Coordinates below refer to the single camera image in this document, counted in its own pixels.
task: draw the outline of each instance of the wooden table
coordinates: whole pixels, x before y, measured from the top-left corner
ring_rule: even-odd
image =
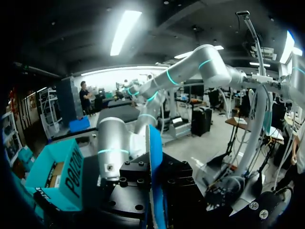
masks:
[[[232,126],[233,126],[233,131],[234,131],[234,127],[236,127],[236,128],[238,127],[238,128],[243,129],[243,130],[245,130],[245,129],[247,128],[247,125],[246,125],[246,124],[238,124],[238,123],[235,121],[234,117],[225,120],[225,123],[232,125]],[[283,141],[283,140],[280,140],[280,139],[277,139],[277,138],[274,138],[274,137],[271,137],[271,140],[272,140],[273,142],[276,142],[276,143],[279,143],[279,144],[281,144],[281,145],[284,145],[284,141]]]

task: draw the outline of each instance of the black cable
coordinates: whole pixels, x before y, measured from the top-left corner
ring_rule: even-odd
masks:
[[[239,20],[239,17],[237,16],[237,19],[238,19],[238,30],[240,31],[240,20]]]

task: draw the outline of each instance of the computer monitor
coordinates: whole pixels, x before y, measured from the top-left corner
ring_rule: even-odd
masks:
[[[187,80],[184,81],[184,85],[193,84],[193,83],[203,83],[203,80]],[[197,96],[203,96],[204,94],[204,85],[195,85],[195,86],[185,86],[183,88],[184,93],[186,94],[194,94]]]

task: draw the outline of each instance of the person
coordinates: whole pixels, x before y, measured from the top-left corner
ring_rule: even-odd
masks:
[[[91,115],[91,103],[90,98],[92,94],[88,92],[87,85],[85,81],[81,82],[81,91],[80,91],[80,99],[81,99],[81,107],[86,112],[87,115]]]
[[[305,124],[303,123],[300,129],[297,131],[297,135],[294,138],[292,143],[292,157],[291,157],[291,166],[286,171],[284,178],[278,182],[276,186],[276,191],[281,190],[282,188],[289,185],[290,181],[293,181],[295,184],[301,182],[301,177],[305,173]]]

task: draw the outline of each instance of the black table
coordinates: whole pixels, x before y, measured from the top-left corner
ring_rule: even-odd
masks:
[[[117,101],[110,101],[108,103],[108,108],[113,108],[113,107],[118,107],[118,106],[125,106],[125,105],[131,105],[132,102],[131,100],[117,100]]]
[[[130,105],[117,106],[113,108],[103,109],[100,111],[97,125],[104,118],[115,117],[122,119],[125,123],[129,123],[138,119],[140,111]]]

